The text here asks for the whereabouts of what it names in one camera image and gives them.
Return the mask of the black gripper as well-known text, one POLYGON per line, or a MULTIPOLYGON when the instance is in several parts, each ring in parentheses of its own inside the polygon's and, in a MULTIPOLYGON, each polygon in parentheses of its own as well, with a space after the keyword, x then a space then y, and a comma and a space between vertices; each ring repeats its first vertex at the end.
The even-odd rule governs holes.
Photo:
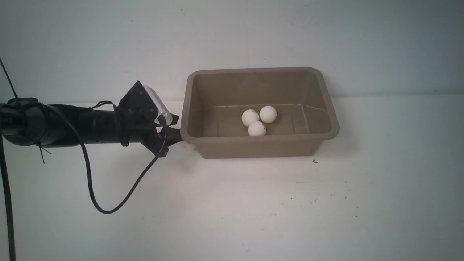
MULTIPOLYGON (((167 115, 167 125, 176 125, 180 117, 167 115)), ((116 109, 116 132, 119 143, 128 147, 132 142, 141 143, 156 157, 166 157, 169 149, 167 144, 177 144, 183 141, 180 129, 168 128, 162 124, 146 119, 141 113, 116 109)))

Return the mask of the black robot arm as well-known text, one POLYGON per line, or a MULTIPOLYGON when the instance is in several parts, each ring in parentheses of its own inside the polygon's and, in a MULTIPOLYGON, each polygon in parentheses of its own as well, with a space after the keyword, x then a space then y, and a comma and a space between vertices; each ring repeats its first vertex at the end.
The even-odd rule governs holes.
POLYGON ((43 148, 140 143, 154 155, 161 150, 161 157, 182 141, 180 130, 173 127, 179 116, 169 114, 158 123, 161 109, 147 98, 124 98, 111 111, 99 109, 107 104, 112 102, 79 107, 44 105, 35 98, 11 99, 1 104, 1 134, 18 146, 43 148))

